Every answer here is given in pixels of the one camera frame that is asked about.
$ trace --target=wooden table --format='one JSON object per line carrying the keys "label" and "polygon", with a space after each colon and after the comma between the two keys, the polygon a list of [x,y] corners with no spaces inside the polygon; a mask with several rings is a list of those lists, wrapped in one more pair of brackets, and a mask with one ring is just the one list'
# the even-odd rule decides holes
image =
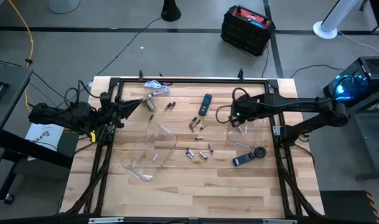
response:
{"label": "wooden table", "polygon": [[[107,91],[109,80],[110,77],[95,77],[91,92],[99,95],[102,91]],[[297,97],[293,79],[278,79],[278,83],[281,95]],[[171,130],[177,136],[177,145],[159,175],[150,182],[144,182],[130,174],[121,165],[121,155],[124,150],[133,147],[130,142],[132,136],[146,129],[151,112],[144,105],[140,105],[127,121],[123,120],[125,127],[116,130],[102,215],[283,218],[283,205],[268,118],[259,130],[261,145],[266,148],[267,156],[239,167],[233,166],[232,159],[244,152],[229,144],[228,125],[220,124],[215,119],[216,109],[232,102],[232,90],[237,86],[238,84],[175,83],[171,86],[170,94],[153,98],[156,106],[153,122]],[[264,93],[263,85],[241,84],[240,87],[250,95]],[[125,83],[123,99],[142,98],[150,92],[152,90],[145,89],[141,83]],[[194,116],[198,116],[200,104],[206,93],[213,95],[209,111],[202,118],[202,123],[207,123],[207,127],[201,132],[197,127],[192,133],[188,127],[189,121]],[[175,108],[164,111],[164,107],[172,101],[177,102]],[[90,97],[89,102],[95,108],[100,107],[98,99]],[[227,114],[227,110],[222,111],[222,115]],[[287,112],[284,113],[284,117],[286,124],[302,121],[300,113]],[[194,141],[194,137],[197,136],[203,136],[203,141]],[[209,142],[214,146],[213,153],[207,149]],[[308,143],[300,141],[297,143],[306,149],[309,148]],[[79,141],[77,147],[86,144],[88,140],[82,140]],[[185,155],[187,147],[192,148],[195,154],[193,160]],[[200,151],[208,155],[208,160],[205,161],[199,156]],[[291,152],[298,187],[314,208],[324,213],[311,157],[297,147],[292,147]],[[95,145],[77,153],[74,157],[61,212],[68,210],[87,187],[94,153]],[[92,208],[98,196],[97,191],[98,189],[95,189]],[[292,211],[295,212],[289,187],[288,194]]]}

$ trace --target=white paper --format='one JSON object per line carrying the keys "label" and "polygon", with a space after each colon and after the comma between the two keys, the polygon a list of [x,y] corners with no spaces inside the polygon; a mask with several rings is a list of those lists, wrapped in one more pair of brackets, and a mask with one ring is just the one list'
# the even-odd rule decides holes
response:
{"label": "white paper", "polygon": [[[58,148],[58,142],[63,133],[63,127],[57,126],[55,124],[32,124],[29,128],[29,131],[26,134],[25,139],[34,141],[40,146],[44,146],[48,149],[56,151],[55,148]],[[29,156],[28,161],[34,160],[35,158]]]}

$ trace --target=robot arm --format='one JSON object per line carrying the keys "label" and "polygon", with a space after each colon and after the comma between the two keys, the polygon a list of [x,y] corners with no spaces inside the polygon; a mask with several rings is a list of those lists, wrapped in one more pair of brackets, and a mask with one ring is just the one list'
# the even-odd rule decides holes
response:
{"label": "robot arm", "polygon": [[[235,99],[237,90],[242,90],[245,94]],[[273,93],[250,96],[242,88],[234,89],[232,97],[229,120],[233,127],[237,127],[246,121],[266,118],[283,111],[319,113],[317,116],[294,126],[276,127],[276,135],[280,136],[281,144],[286,146],[293,146],[301,134],[309,133],[324,126],[340,127],[346,125],[349,120],[345,105],[330,98],[285,98]]]}
{"label": "robot arm", "polygon": [[85,102],[78,102],[67,109],[49,107],[45,103],[32,106],[29,121],[35,124],[56,124],[71,129],[78,134],[86,134],[92,142],[99,142],[110,129],[110,125],[117,128],[124,126],[123,118],[128,118],[141,104],[141,100],[123,101],[116,99],[111,102],[109,93],[100,96],[101,108],[95,109]]}

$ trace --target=transparent container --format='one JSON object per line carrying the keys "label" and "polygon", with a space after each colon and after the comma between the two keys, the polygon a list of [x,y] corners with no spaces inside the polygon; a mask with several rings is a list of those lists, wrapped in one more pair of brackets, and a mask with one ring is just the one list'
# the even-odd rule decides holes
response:
{"label": "transparent container", "polygon": [[150,181],[161,171],[176,144],[175,134],[160,124],[150,123],[133,148],[122,151],[121,165],[137,178]]}
{"label": "transparent container", "polygon": [[267,123],[264,119],[256,119],[254,121],[247,121],[240,126],[234,128],[229,122],[227,131],[227,140],[230,144],[239,146],[240,149],[250,152],[255,147],[261,146],[261,135],[263,133],[263,126]]}

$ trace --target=wire bundle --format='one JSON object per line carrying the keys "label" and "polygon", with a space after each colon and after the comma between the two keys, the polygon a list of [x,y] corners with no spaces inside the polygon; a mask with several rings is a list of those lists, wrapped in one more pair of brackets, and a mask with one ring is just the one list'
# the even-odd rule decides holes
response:
{"label": "wire bundle", "polygon": [[158,95],[158,94],[161,94],[161,93],[170,93],[170,87],[169,86],[161,85],[156,80],[152,80],[152,81],[146,82],[144,84],[144,86],[145,86],[145,88],[153,88],[153,89],[155,89],[154,92],[153,92],[153,95]]}

